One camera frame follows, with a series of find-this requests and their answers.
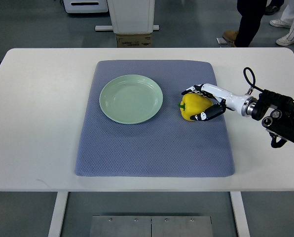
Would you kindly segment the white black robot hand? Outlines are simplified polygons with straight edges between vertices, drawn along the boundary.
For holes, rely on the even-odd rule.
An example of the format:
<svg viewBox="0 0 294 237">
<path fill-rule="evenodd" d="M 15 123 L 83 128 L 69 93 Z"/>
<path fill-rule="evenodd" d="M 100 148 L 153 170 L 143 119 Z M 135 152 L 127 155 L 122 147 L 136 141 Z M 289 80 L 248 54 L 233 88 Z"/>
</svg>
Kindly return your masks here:
<svg viewBox="0 0 294 237">
<path fill-rule="evenodd" d="M 251 115 L 253 104 L 257 102 L 256 98 L 251 95 L 238 96 L 230 91 L 217 87 L 215 85 L 205 83 L 194 85 L 184 92 L 182 95 L 196 93 L 210 99 L 213 105 L 205 111 L 191 116 L 191 121 L 208 121 L 222 115 L 227 109 L 236 111 L 243 117 Z"/>
</svg>

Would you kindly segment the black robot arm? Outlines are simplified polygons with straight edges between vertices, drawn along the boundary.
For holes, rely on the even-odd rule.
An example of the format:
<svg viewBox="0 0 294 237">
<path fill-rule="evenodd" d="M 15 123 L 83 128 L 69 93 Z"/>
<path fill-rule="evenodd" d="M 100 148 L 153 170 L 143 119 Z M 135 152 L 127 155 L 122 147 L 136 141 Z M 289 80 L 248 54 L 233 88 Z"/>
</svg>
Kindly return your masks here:
<svg viewBox="0 0 294 237">
<path fill-rule="evenodd" d="M 250 85 L 247 94 L 254 89 L 260 91 L 258 99 L 246 102 L 244 114 L 254 120 L 261 120 L 261 125 L 271 137 L 271 147 L 280 148 L 288 141 L 294 143 L 294 99 L 256 86 L 256 77 L 249 67 L 243 69 L 244 78 Z"/>
</svg>

